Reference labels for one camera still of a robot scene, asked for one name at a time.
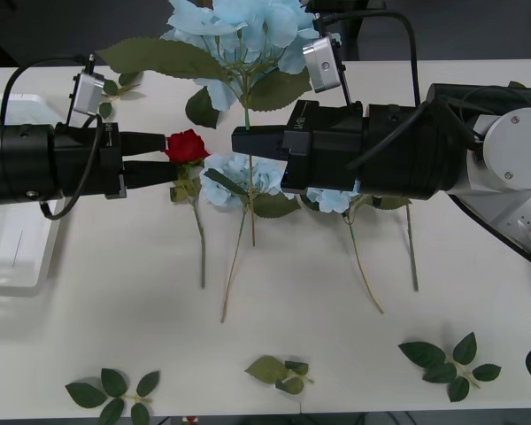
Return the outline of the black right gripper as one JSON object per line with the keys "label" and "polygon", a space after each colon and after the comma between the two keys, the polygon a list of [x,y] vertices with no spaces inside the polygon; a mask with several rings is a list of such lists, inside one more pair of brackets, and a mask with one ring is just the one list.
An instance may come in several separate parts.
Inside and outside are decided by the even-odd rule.
{"label": "black right gripper", "polygon": [[318,101],[299,100],[286,127],[236,127],[232,151],[286,158],[281,181],[284,192],[304,194],[309,188],[351,191],[357,173],[346,165],[360,153],[363,111],[361,102],[327,107]]}

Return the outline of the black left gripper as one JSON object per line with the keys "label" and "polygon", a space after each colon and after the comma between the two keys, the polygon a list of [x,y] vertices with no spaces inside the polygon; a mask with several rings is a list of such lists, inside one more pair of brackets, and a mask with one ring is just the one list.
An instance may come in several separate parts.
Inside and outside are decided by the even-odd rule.
{"label": "black left gripper", "polygon": [[[57,125],[53,139],[53,158],[58,186],[65,197],[76,191],[89,161],[95,141],[92,127]],[[175,182],[178,167],[172,162],[125,161],[131,157],[166,148],[166,137],[161,134],[121,132],[116,123],[104,123],[101,142],[94,155],[88,179],[81,192],[83,196],[104,195],[106,198],[124,197],[127,189],[140,189]]]}

